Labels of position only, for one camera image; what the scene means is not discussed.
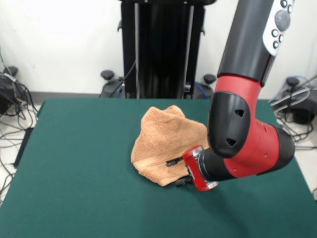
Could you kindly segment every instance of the white floor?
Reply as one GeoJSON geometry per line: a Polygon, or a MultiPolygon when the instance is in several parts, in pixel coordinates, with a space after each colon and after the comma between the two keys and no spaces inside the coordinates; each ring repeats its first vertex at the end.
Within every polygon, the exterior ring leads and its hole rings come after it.
{"type": "MultiPolygon", "coordinates": [[[[8,123],[10,125],[20,127],[17,123],[17,118],[10,118],[10,117],[1,117],[1,122],[8,123]]],[[[31,124],[30,117],[26,121],[21,121],[21,124],[23,127],[29,127],[31,124]]],[[[296,131],[305,132],[307,127],[306,126],[300,126],[294,123],[289,124],[291,128],[293,128],[296,131]]],[[[317,146],[317,119],[314,120],[314,126],[315,130],[310,134],[310,136],[301,142],[299,145],[305,145],[305,146],[317,146]]],[[[0,133],[8,133],[17,131],[16,128],[0,124],[0,133]]],[[[2,162],[6,164],[14,163],[16,155],[18,153],[18,148],[20,145],[17,145],[16,147],[10,147],[10,148],[3,148],[6,146],[11,146],[12,143],[21,143],[22,138],[24,136],[24,132],[18,132],[15,134],[11,134],[6,136],[6,139],[19,139],[19,140],[12,140],[11,142],[7,140],[0,139],[0,156],[2,162]]],[[[316,150],[310,150],[310,151],[297,151],[296,159],[298,161],[298,164],[300,166],[300,169],[305,177],[305,180],[307,182],[308,188],[311,192],[313,192],[317,188],[317,149],[316,150]]],[[[9,171],[13,174],[15,173],[15,169],[12,165],[6,165],[6,167],[9,169],[9,171]]],[[[4,168],[0,164],[0,189],[2,188],[3,182],[5,178],[7,177],[8,173],[4,170],[4,168]]],[[[5,192],[1,195],[0,200],[4,200],[5,195],[7,193],[7,188],[5,192]]]]}

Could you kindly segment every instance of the black equipment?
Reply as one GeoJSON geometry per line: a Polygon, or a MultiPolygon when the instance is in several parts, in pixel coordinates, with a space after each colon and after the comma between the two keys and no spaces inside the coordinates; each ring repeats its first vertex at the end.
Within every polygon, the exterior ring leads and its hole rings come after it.
{"type": "Polygon", "coordinates": [[[123,63],[129,98],[193,95],[204,6],[215,0],[121,0],[123,63]]]}

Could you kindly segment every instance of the white wall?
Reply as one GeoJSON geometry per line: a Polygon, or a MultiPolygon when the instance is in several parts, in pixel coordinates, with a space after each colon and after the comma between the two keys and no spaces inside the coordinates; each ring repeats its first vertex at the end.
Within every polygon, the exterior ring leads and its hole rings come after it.
{"type": "MultiPolygon", "coordinates": [[[[198,81],[217,72],[237,2],[207,7],[198,81]]],[[[288,75],[317,73],[316,9],[315,0],[296,1],[262,98],[272,97],[288,75]]],[[[0,0],[0,45],[31,91],[99,93],[103,69],[123,73],[119,20],[117,0],[0,0]]]]}

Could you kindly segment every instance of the blue cable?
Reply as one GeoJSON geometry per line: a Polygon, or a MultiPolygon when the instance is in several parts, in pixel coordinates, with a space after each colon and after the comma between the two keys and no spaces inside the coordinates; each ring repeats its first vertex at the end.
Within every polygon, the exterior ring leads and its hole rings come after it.
{"type": "Polygon", "coordinates": [[[119,98],[119,97],[120,97],[120,95],[121,95],[120,91],[122,90],[122,88],[123,88],[123,86],[120,85],[120,87],[119,87],[119,89],[118,89],[118,92],[117,92],[117,95],[115,96],[116,98],[119,98]]]}
{"type": "Polygon", "coordinates": [[[286,82],[283,84],[283,86],[280,88],[280,90],[277,92],[277,94],[268,103],[272,103],[272,102],[274,102],[276,100],[278,95],[281,94],[281,92],[282,92],[283,88],[285,87],[285,85],[286,85],[286,82]]]}
{"type": "MultiPolygon", "coordinates": [[[[312,84],[309,82],[308,79],[306,79],[305,77],[303,76],[300,76],[300,75],[293,75],[293,76],[290,76],[290,77],[296,77],[296,78],[301,78],[301,79],[304,79],[305,81],[307,81],[309,83],[309,85],[311,86],[312,84]]],[[[278,95],[280,95],[280,93],[282,92],[283,88],[285,87],[286,85],[286,82],[283,84],[283,86],[280,88],[280,90],[278,91],[278,93],[268,102],[268,103],[273,103],[276,98],[278,97],[278,95]]]]}
{"type": "Polygon", "coordinates": [[[301,78],[301,79],[304,79],[307,83],[309,83],[309,85],[311,86],[312,84],[309,82],[309,80],[303,76],[300,76],[300,75],[293,75],[291,77],[296,77],[296,78],[301,78]]]}
{"type": "Polygon", "coordinates": [[[201,91],[201,93],[203,94],[203,97],[205,99],[208,98],[206,93],[205,93],[205,91],[204,91],[204,89],[203,89],[203,87],[199,83],[195,82],[195,86],[199,89],[199,91],[201,91]]]}

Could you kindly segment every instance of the red joint housing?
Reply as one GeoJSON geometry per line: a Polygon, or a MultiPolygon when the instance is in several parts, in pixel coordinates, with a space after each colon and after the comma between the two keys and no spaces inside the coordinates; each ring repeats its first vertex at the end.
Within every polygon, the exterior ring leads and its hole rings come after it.
{"type": "Polygon", "coordinates": [[[201,145],[195,146],[189,150],[187,150],[183,154],[183,159],[185,161],[186,167],[193,178],[193,182],[198,191],[208,191],[215,186],[209,186],[208,181],[205,180],[203,175],[200,172],[199,165],[197,162],[199,153],[203,151],[204,148],[201,145]]]}

